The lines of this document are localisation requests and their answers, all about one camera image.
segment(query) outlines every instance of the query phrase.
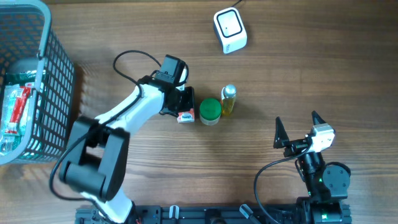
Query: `black mount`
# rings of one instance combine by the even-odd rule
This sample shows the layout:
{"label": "black mount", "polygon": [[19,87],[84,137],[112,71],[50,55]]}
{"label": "black mount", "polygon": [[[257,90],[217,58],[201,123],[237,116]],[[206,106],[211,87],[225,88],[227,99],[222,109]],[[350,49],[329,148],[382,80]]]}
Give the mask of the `black mount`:
{"label": "black mount", "polygon": [[[281,224],[348,224],[352,222],[349,205],[342,203],[312,207],[304,198],[296,204],[266,205],[269,214]],[[260,208],[251,207],[258,223],[270,224]],[[177,217],[170,218],[170,207],[136,206],[138,218],[126,224],[253,224],[239,212],[239,207],[180,207]],[[94,207],[76,210],[75,224],[108,224]]]}

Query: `bottle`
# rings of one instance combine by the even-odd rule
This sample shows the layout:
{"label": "bottle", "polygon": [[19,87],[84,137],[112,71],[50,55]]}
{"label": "bottle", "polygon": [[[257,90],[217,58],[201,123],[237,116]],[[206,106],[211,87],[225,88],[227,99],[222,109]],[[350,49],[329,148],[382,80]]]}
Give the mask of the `bottle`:
{"label": "bottle", "polygon": [[236,100],[236,88],[234,85],[229,84],[221,91],[221,107],[222,115],[228,116],[232,113]]}

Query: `green bottle cap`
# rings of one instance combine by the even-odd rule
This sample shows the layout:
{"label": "green bottle cap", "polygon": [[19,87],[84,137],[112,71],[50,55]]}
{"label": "green bottle cap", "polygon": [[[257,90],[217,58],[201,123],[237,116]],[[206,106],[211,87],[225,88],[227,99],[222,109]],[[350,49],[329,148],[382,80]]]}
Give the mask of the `green bottle cap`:
{"label": "green bottle cap", "polygon": [[200,116],[208,121],[214,121],[221,115],[221,103],[213,98],[207,98],[200,104]]}

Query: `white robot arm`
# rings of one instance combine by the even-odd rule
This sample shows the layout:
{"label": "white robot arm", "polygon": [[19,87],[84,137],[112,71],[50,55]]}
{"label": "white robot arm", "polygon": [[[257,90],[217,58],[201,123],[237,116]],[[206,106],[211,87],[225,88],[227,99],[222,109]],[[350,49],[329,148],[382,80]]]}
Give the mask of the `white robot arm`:
{"label": "white robot arm", "polygon": [[[138,83],[141,97],[118,118],[106,125],[95,137],[86,139],[65,158],[60,169],[60,180],[85,198],[96,202],[112,222],[124,223],[134,211],[134,203],[121,187],[126,171],[129,137],[153,115],[183,112],[184,104],[192,96],[185,96],[188,66],[173,56],[166,55],[161,69],[154,77],[145,76]],[[135,90],[120,104],[95,119],[80,118],[73,125],[70,142],[109,121],[140,95]],[[103,146],[103,158],[86,153],[86,146]]]}

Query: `plastic basket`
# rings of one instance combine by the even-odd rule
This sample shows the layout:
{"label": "plastic basket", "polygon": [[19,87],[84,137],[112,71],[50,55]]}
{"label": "plastic basket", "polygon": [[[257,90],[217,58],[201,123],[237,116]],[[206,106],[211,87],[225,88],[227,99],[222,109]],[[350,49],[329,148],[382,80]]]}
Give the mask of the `plastic basket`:
{"label": "plastic basket", "polygon": [[26,132],[17,148],[0,156],[0,165],[49,162],[61,156],[75,86],[73,64],[51,29],[49,8],[41,1],[0,0],[1,105],[5,74],[24,70],[37,71]]}

